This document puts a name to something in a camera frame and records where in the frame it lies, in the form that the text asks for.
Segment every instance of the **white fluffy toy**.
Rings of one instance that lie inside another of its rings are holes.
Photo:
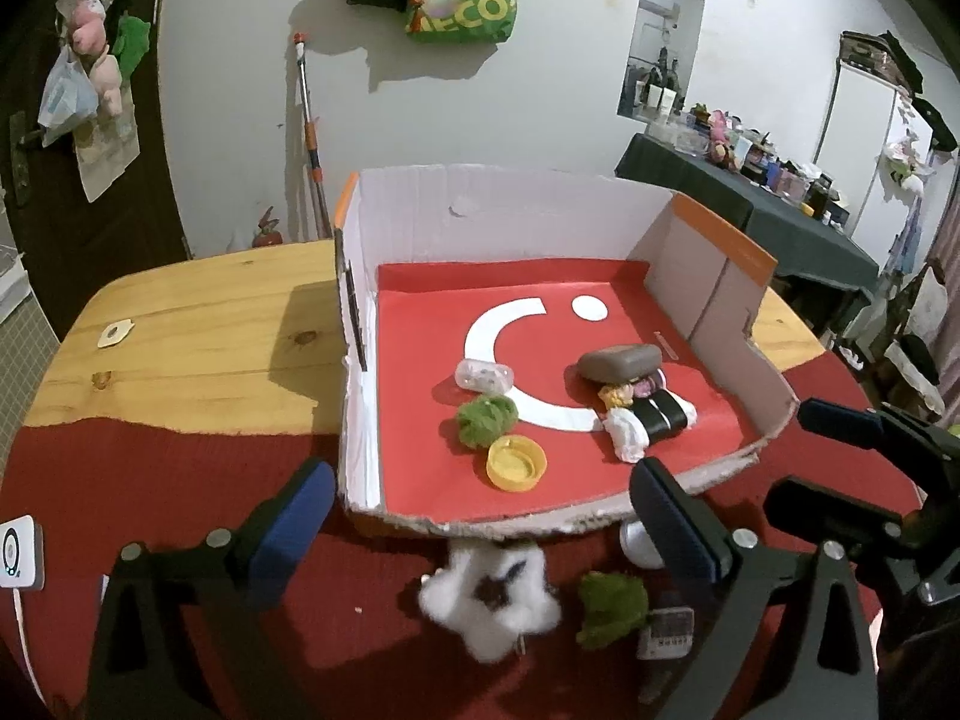
[[[456,632],[482,664],[506,656],[524,635],[545,634],[560,623],[560,604],[546,584],[546,558],[536,544],[501,549],[488,541],[450,541],[450,560],[422,578],[421,611]],[[481,598],[497,587],[498,600]]]

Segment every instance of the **door handle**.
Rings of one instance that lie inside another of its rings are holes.
[[[10,164],[13,172],[13,197],[17,208],[30,202],[30,167],[27,148],[36,148],[43,138],[43,130],[27,132],[27,114],[17,111],[10,117]]]

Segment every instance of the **mirror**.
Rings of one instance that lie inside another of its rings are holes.
[[[704,0],[640,0],[620,93],[621,116],[649,121],[658,107],[682,109],[703,15]]]

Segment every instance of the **small figurine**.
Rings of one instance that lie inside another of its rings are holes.
[[[107,9],[99,0],[78,0],[70,14],[70,43],[81,56],[100,56],[107,47]]]
[[[713,111],[709,118],[710,146],[707,160],[717,167],[729,167],[733,162],[733,147],[727,138],[727,117],[723,111]]]
[[[253,238],[253,248],[259,247],[275,247],[280,245],[283,242],[283,235],[280,233],[280,230],[277,230],[277,225],[280,224],[278,218],[270,218],[270,214],[274,213],[274,206],[270,206],[264,212],[262,217],[256,226],[258,231],[256,237]]]

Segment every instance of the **door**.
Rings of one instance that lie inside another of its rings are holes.
[[[829,118],[814,162],[848,201],[851,234],[887,142],[896,89],[856,68],[840,65]]]
[[[0,56],[0,182],[13,236],[30,281],[56,334],[63,338],[104,284],[187,258],[160,123],[156,0],[129,0],[127,12],[151,27],[151,46],[131,77],[140,153],[112,186],[88,202],[73,138],[49,148],[28,143],[29,192],[13,191],[8,121],[25,112],[37,128],[48,71],[59,53],[56,0],[30,0],[3,36]]]

